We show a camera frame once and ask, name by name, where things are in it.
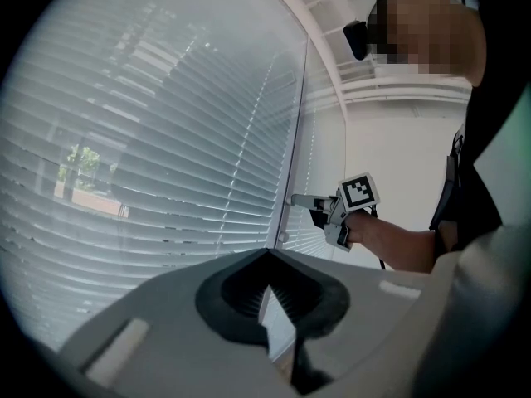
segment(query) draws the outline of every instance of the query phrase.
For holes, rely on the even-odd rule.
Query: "white surface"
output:
[[[274,361],[295,343],[297,332],[271,286],[265,289],[262,305],[265,305],[265,312],[260,324],[267,330],[269,358]]]
[[[408,288],[406,286],[401,286],[400,284],[388,282],[387,280],[382,280],[378,287],[383,292],[400,296],[401,298],[417,299],[421,296],[420,289]]]
[[[372,102],[348,109],[346,175],[370,172],[381,199],[379,218],[408,230],[427,230],[465,106]],[[378,259],[361,245],[350,253],[334,249],[333,259],[379,268]]]
[[[362,182],[355,182],[353,185],[349,184],[352,180],[362,179]],[[364,180],[367,180],[369,191],[367,190],[367,185],[363,184]],[[349,206],[347,196],[345,194],[344,185],[347,184],[348,194],[350,196],[350,201],[353,203],[353,206]],[[361,208],[365,208],[371,205],[377,205],[380,203],[380,196],[378,195],[378,190],[374,184],[373,177],[368,172],[360,173],[354,177],[348,177],[339,182],[339,192],[341,193],[341,198],[343,199],[343,205],[346,212],[356,211]],[[373,194],[373,199],[371,201],[363,202],[361,205],[357,205],[358,201],[364,201],[369,198],[369,192]]]
[[[149,325],[140,318],[131,320],[103,353],[87,369],[85,375],[104,388],[110,388],[129,358],[144,340]]]

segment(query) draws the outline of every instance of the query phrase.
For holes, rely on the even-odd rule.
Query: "hand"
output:
[[[349,244],[363,243],[363,233],[370,218],[371,216],[364,210],[355,211],[347,217],[345,225],[350,229],[347,238]]]

